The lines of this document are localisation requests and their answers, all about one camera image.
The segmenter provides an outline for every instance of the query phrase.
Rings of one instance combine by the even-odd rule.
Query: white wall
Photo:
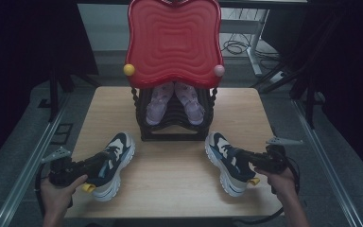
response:
[[[128,49],[127,5],[78,4],[78,10],[93,51]]]

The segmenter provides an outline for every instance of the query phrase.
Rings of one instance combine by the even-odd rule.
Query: pink ball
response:
[[[223,67],[223,65],[217,65],[214,68],[214,72],[215,75],[217,75],[218,77],[222,77],[225,74],[225,67]]]

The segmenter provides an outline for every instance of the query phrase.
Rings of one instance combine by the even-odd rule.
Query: person's arm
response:
[[[76,188],[87,180],[87,175],[77,178],[72,184],[64,188],[57,188],[48,179],[41,183],[41,195],[45,214],[43,216],[43,227],[62,226],[67,206],[72,199]]]
[[[289,227],[309,227],[310,224],[300,204],[296,193],[293,173],[287,168],[281,174],[271,174],[262,169],[255,168],[257,173],[268,177],[268,183],[276,190],[276,196],[282,203],[285,211],[287,226]]]

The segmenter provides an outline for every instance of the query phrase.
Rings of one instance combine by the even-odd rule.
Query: black curtain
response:
[[[53,68],[60,79],[97,74],[77,4],[0,1],[0,148],[27,107],[30,91],[47,81]]]

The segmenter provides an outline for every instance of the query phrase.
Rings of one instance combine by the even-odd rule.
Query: yellow gripper tip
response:
[[[249,180],[249,183],[256,186],[260,182],[259,178],[252,178]]]
[[[92,193],[94,190],[96,189],[95,185],[91,184],[91,183],[85,183],[82,186],[82,190],[88,193]]]

